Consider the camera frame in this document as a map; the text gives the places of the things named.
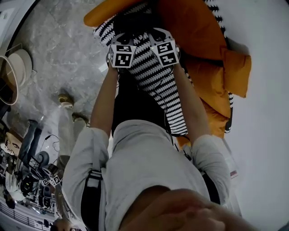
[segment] orange pillow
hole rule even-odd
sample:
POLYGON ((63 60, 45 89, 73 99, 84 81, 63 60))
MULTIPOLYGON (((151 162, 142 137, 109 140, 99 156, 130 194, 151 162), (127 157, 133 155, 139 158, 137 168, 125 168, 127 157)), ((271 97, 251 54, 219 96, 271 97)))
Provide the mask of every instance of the orange pillow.
MULTIPOLYGON (((204 101, 202 102, 208 116, 211 133, 220 138, 224 138, 225 126, 228 122, 228 118, 216 112, 204 101)), ((177 137, 177 142, 180 147, 183 147, 185 144, 191 146, 191 142, 184 137, 177 137)))
POLYGON ((106 0, 91 10, 84 17, 84 24, 98 27, 112 16, 142 0, 106 0))
POLYGON ((251 57, 227 49, 222 49, 224 62, 224 88, 245 98, 251 71, 251 57))
POLYGON ((226 41, 214 15, 203 0, 159 0, 157 12, 180 47, 195 57, 222 60, 226 41))
POLYGON ((207 60, 185 57, 186 68, 199 97, 218 113, 230 118, 228 92, 224 89, 224 69, 207 60))

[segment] sneaker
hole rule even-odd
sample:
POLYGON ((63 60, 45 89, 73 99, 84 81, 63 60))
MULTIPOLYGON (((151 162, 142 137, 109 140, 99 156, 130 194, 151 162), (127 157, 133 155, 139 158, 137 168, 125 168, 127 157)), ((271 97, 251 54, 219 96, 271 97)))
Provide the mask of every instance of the sneaker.
POLYGON ((73 122, 76 120, 76 119, 83 119, 86 123, 86 125, 89 123, 89 120, 86 116, 80 114, 80 113, 76 113, 76 112, 73 112, 72 113, 72 119, 73 119, 73 122))
POLYGON ((29 121, 29 124, 30 125, 32 125, 32 126, 38 126, 38 123, 37 123, 37 121, 35 121, 35 120, 28 120, 29 121))
POLYGON ((62 107, 73 107, 74 101, 73 98, 69 94, 59 94, 58 101, 62 107))

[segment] mirror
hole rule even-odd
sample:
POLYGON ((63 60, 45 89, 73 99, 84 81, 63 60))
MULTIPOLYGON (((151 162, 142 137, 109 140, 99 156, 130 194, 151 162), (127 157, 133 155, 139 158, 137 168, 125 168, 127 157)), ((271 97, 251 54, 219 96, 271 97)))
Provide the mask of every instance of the mirror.
POLYGON ((15 71, 4 56, 0 56, 0 67, 0 99, 8 105, 13 105, 18 97, 15 71))

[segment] marble floor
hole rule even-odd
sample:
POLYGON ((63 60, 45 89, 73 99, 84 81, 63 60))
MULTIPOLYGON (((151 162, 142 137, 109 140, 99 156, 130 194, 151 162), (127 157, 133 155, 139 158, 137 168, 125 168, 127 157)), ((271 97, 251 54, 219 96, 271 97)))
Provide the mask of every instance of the marble floor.
POLYGON ((25 134, 28 119, 41 122, 43 136, 57 134, 57 95, 63 89, 74 97, 74 111, 90 117, 106 73, 108 49, 93 37, 83 18, 101 2, 40 0, 25 20, 14 44, 23 44, 36 74, 20 87, 7 115, 8 126, 19 135, 25 134))

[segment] black hair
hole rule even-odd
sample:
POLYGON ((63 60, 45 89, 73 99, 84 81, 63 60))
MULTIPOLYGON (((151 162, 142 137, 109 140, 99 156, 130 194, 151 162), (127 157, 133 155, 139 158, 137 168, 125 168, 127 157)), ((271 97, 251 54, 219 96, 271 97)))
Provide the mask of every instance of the black hair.
POLYGON ((58 231, 57 226, 52 225, 52 226, 50 227, 50 231, 58 231))
POLYGON ((4 185, 5 186, 5 178, 4 177, 0 177, 0 185, 4 185))
POLYGON ((10 208, 10 209, 15 209, 15 201, 14 200, 8 200, 8 197, 7 195, 4 195, 4 198, 5 198, 5 201, 6 201, 6 204, 7 206, 10 208))

